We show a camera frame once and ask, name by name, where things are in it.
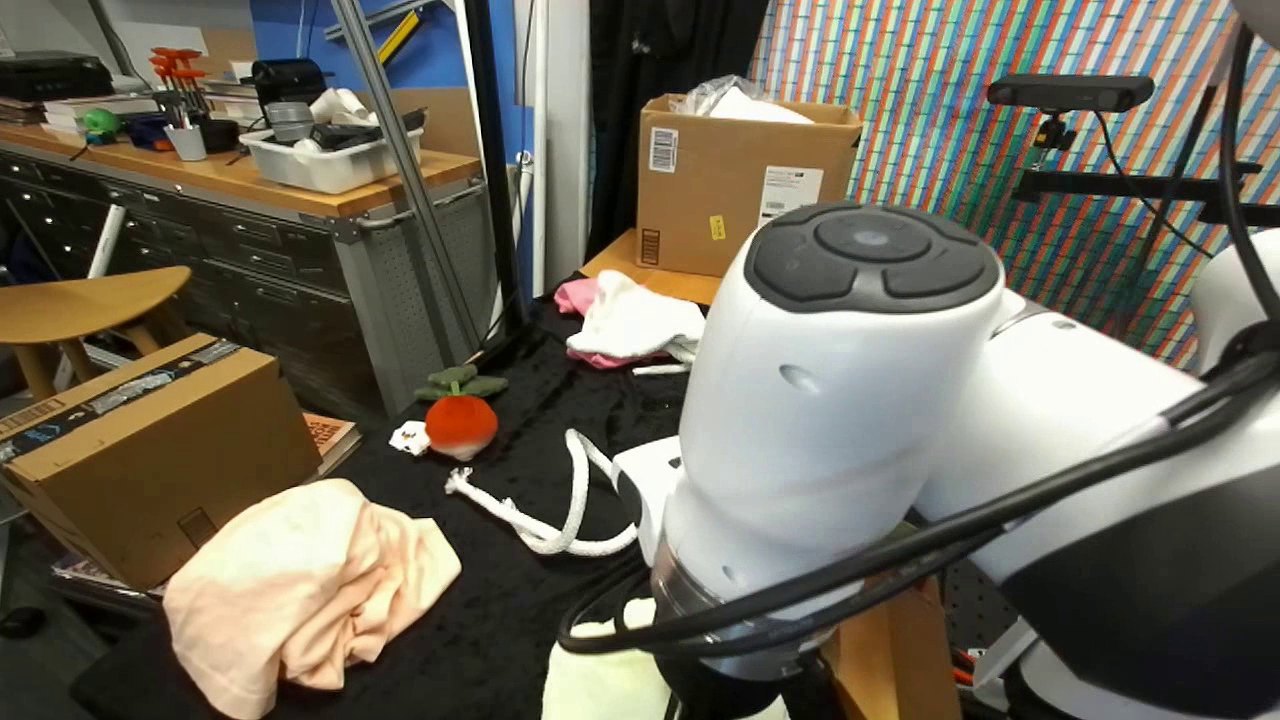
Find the black fabric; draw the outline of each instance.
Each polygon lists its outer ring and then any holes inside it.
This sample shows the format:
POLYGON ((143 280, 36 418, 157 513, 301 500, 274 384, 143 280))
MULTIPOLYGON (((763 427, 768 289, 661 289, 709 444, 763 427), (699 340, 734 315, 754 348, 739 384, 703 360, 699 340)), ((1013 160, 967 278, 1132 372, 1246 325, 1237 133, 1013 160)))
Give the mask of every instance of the black fabric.
POLYGON ((593 5, 593 128, 600 253, 637 225, 640 110, 713 77, 747 77, 768 0, 608 0, 593 5))
MULTIPOLYGON (((512 390, 496 397, 502 441, 473 465, 475 485, 496 498, 512 494, 525 513, 552 525, 568 510, 566 427, 579 427, 598 449, 622 451, 669 435, 686 399, 680 377, 634 382, 568 366, 568 333, 575 333, 575 322, 558 322, 538 304, 530 352, 507 372, 512 390)), ((346 476, 377 503, 435 518, 466 560, 466 577, 415 630, 387 645, 377 670, 354 670, 350 692, 282 688, 274 716, 542 716, 558 623, 608 568, 538 560, 507 525, 446 498, 449 465, 398 458, 382 435, 361 444, 346 476)), ((598 485, 584 537, 622 527, 622 500, 598 485)), ((107 720, 214 716, 175 670, 161 613, 82 676, 77 699, 107 720)))

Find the cardboard box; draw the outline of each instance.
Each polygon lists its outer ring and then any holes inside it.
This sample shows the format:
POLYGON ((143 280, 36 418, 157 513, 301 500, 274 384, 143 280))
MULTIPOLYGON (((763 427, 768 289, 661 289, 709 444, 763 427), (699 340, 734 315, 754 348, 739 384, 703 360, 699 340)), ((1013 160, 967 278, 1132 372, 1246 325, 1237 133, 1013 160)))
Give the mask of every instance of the cardboard box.
POLYGON ((680 95, 640 112, 640 264, 724 278, 768 215, 846 199, 861 118, 835 106, 789 106, 814 126, 680 118, 680 95))
POLYGON ((282 366, 214 337, 0 422, 0 480, 127 588, 166 586, 224 522, 317 465, 282 366))

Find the white robot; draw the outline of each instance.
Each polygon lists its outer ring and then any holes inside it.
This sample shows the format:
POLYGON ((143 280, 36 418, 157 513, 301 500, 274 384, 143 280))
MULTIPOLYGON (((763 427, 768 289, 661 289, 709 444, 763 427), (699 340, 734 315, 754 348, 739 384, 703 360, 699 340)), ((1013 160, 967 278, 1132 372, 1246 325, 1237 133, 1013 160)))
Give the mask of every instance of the white robot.
MULTIPOLYGON (((1237 9, 1278 43, 1278 0, 1237 9)), ((1230 212, 1192 292, 1206 377, 1021 299, 943 220, 772 220, 722 284, 680 435, 622 458, 656 623, 566 648, 652 648, 688 716, 747 716, 883 572, 972 555, 1072 716, 1280 710, 1280 235, 1230 212)))

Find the pink object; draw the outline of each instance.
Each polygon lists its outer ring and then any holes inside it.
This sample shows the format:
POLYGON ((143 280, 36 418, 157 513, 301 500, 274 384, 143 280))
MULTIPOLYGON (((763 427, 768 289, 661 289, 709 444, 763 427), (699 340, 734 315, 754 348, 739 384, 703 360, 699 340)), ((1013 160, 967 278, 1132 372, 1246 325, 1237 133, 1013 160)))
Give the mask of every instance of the pink object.
POLYGON ((275 680, 336 692, 459 577, 431 522, 368 503, 350 480, 270 498, 166 588, 173 648, 224 716, 270 716, 275 680))
POLYGON ((598 296, 600 296, 598 280, 568 280, 568 284, 558 289, 552 299, 558 299, 560 315, 568 315, 568 311, 587 315, 598 296))

